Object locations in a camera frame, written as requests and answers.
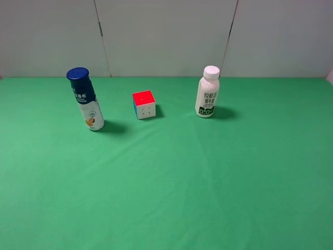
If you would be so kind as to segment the blue-capped yogurt drink bottle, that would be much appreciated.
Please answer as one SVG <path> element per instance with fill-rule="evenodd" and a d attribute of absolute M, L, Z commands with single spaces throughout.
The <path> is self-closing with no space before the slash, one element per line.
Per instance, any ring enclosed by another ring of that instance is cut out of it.
<path fill-rule="evenodd" d="M 104 126 L 104 118 L 98 99 L 89 78 L 89 71 L 84 67 L 70 69 L 66 75 L 71 83 L 74 97 L 87 127 L 91 131 L 98 131 Z"/>

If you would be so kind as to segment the rubik's cube puzzle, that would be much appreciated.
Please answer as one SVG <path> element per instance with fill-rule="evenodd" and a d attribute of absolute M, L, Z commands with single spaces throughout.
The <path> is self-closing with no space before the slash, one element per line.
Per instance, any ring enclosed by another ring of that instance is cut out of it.
<path fill-rule="evenodd" d="M 132 98 L 138 120 L 156 116 L 156 101 L 151 90 L 133 93 Z"/>

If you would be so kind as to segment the white milk bottle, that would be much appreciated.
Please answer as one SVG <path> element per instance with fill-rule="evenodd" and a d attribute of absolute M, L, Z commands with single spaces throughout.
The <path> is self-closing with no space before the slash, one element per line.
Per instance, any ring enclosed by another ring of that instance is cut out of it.
<path fill-rule="evenodd" d="M 198 84 L 195 103 L 196 114 L 201 118 L 212 116 L 220 89 L 220 69 L 216 66 L 206 66 L 203 77 Z"/>

